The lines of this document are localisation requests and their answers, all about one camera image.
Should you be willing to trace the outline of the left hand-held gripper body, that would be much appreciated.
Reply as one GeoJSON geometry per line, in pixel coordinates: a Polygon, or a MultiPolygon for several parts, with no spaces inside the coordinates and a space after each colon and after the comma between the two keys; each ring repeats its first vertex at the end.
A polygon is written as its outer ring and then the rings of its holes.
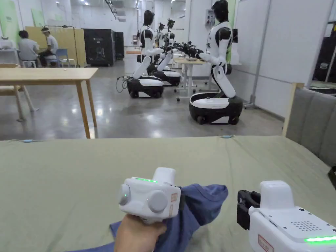
{"type": "Polygon", "coordinates": [[[125,179],[118,195],[119,209],[138,216],[145,224],[163,222],[178,215],[181,188],[175,185],[176,170],[158,167],[152,179],[125,179]]]}

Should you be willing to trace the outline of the person's left hand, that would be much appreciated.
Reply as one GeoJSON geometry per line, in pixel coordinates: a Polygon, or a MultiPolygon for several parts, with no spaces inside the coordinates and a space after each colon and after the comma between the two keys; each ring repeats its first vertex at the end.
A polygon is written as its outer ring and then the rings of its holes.
{"type": "Polygon", "coordinates": [[[115,238],[115,252],[152,252],[167,227],[162,222],[145,224],[138,216],[126,214],[115,238]]]}

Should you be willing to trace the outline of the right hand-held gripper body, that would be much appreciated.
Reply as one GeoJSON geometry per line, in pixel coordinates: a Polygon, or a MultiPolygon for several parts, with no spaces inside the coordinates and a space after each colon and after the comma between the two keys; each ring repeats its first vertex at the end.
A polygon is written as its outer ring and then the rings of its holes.
{"type": "Polygon", "coordinates": [[[253,252],[334,252],[336,229],[294,204],[283,181],[263,181],[260,192],[237,193],[237,224],[253,252]]]}

